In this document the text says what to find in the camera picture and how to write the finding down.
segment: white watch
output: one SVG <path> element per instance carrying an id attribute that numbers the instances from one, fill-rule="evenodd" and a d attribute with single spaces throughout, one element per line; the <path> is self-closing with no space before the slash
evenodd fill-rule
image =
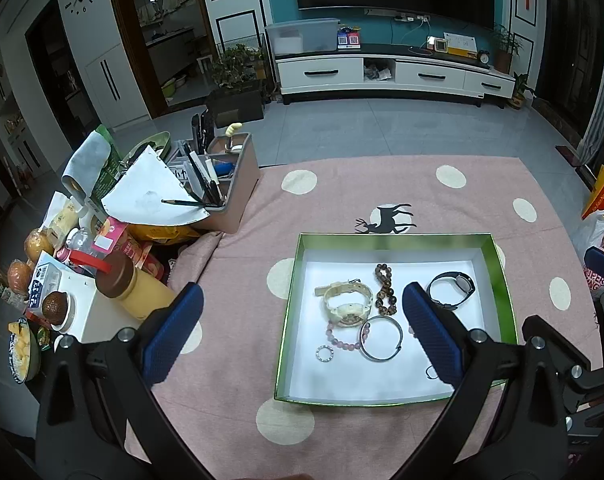
<path id="1" fill-rule="evenodd" d="M 359 292 L 364 296 L 366 303 L 343 303 L 337 307 L 330 306 L 330 298 L 347 292 Z M 315 288 L 315 295 L 322 296 L 322 306 L 326 309 L 329 320 L 336 326 L 349 327 L 364 323 L 368 319 L 373 306 L 373 292 L 359 280 L 318 286 Z"/>

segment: pink beaded bracelet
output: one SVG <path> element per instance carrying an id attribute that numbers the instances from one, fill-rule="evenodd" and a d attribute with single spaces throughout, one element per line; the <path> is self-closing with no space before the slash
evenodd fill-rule
<path id="1" fill-rule="evenodd" d="M 344 341 L 340 341 L 339 339 L 337 339 L 336 337 L 334 337 L 333 336 L 333 328 L 335 328 L 335 325 L 333 325 L 333 323 L 329 321 L 329 324 L 326 327 L 326 335 L 327 335 L 327 337 L 329 339 L 329 342 L 333 346 L 336 346 L 337 348 L 341 348 L 342 350 L 349 350 L 349 351 L 359 350 L 360 348 L 362 348 L 362 345 L 359 342 L 357 342 L 355 344 L 344 343 Z M 365 326 L 362 329 L 362 341 L 366 341 L 367 340 L 368 332 L 369 331 L 370 331 L 370 327 L 369 326 Z"/>

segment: deer silhouette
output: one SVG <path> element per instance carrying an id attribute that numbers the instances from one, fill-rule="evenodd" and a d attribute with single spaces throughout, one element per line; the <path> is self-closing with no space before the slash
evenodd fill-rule
<path id="1" fill-rule="evenodd" d="M 378 234 L 390 234 L 394 233 L 396 235 L 405 232 L 409 227 L 417 227 L 415 224 L 396 224 L 395 216 L 399 214 L 407 214 L 413 216 L 413 213 L 409 213 L 408 211 L 401 211 L 400 207 L 412 207 L 411 204 L 398 204 L 391 207 L 381 207 L 377 208 L 380 210 L 380 223 L 376 224 L 368 224 L 364 219 L 357 218 L 355 219 L 355 232 L 360 234 L 370 234 L 370 233 L 378 233 Z M 358 227 L 362 227 L 366 229 L 366 231 L 358 231 Z"/>

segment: white polka dot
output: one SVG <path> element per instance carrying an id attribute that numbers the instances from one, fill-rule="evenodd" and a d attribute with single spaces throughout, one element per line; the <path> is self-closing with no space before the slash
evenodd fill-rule
<path id="1" fill-rule="evenodd" d="M 188 354 L 189 352 L 194 351 L 194 349 L 199 346 L 200 341 L 202 341 L 202 325 L 198 321 L 195 323 L 195 328 L 191 331 L 191 335 L 186 339 L 186 343 L 184 343 L 184 346 L 179 353 Z"/>
<path id="2" fill-rule="evenodd" d="M 265 439 L 291 446 L 306 440 L 313 433 L 315 418 L 306 406 L 269 399 L 259 407 L 255 424 Z"/>
<path id="3" fill-rule="evenodd" d="M 295 170 L 287 173 L 282 181 L 282 189 L 296 195 L 303 195 L 313 190 L 317 184 L 317 176 L 312 171 Z"/>
<path id="4" fill-rule="evenodd" d="M 397 204 L 382 204 L 377 206 L 375 209 L 371 211 L 371 224 L 374 226 L 378 226 L 382 222 L 382 215 L 380 213 L 381 209 L 395 208 Z M 410 225 L 402 225 L 402 224 L 414 224 L 413 216 L 409 215 L 411 208 L 407 205 L 402 205 L 397 208 L 397 212 L 393 215 L 393 222 L 395 222 L 395 226 L 397 227 L 397 231 L 399 233 L 403 233 L 408 231 L 411 226 Z"/>
<path id="5" fill-rule="evenodd" d="M 466 186 L 466 177 L 457 168 L 453 166 L 440 166 L 435 171 L 435 176 L 438 181 L 448 187 L 459 189 Z"/>
<path id="6" fill-rule="evenodd" d="M 537 211 L 533 207 L 533 204 L 524 200 L 523 198 L 516 198 L 513 201 L 513 209 L 515 212 L 527 222 L 534 222 L 537 220 Z"/>
<path id="7" fill-rule="evenodd" d="M 504 255 L 504 251 L 502 251 L 501 247 L 495 244 L 495 249 L 498 251 L 499 263 L 502 266 L 502 270 L 506 269 L 506 256 Z"/>
<path id="8" fill-rule="evenodd" d="M 266 284 L 274 296 L 282 300 L 288 298 L 291 274 L 293 274 L 293 258 L 284 258 L 271 267 L 266 276 Z"/>
<path id="9" fill-rule="evenodd" d="M 570 289 L 568 288 L 568 283 L 561 278 L 550 280 L 548 292 L 550 300 L 556 308 L 566 310 L 570 306 Z"/>

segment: screw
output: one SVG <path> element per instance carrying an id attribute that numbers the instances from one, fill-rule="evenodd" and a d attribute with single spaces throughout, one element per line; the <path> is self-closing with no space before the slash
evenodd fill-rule
<path id="1" fill-rule="evenodd" d="M 69 348 L 73 344 L 73 337 L 69 335 L 65 335 L 60 339 L 60 346 L 62 348 Z"/>
<path id="2" fill-rule="evenodd" d="M 546 341 L 544 341 L 544 339 L 542 339 L 538 335 L 534 335 L 533 337 L 531 337 L 531 344 L 538 350 L 541 350 L 546 346 Z"/>
<path id="3" fill-rule="evenodd" d="M 127 343 L 134 338 L 135 334 L 136 331 L 130 326 L 127 326 L 118 332 L 118 339 L 122 341 L 122 343 Z"/>
<path id="4" fill-rule="evenodd" d="M 470 331 L 470 338 L 476 343 L 483 343 L 488 339 L 488 335 L 481 328 L 474 328 Z"/>

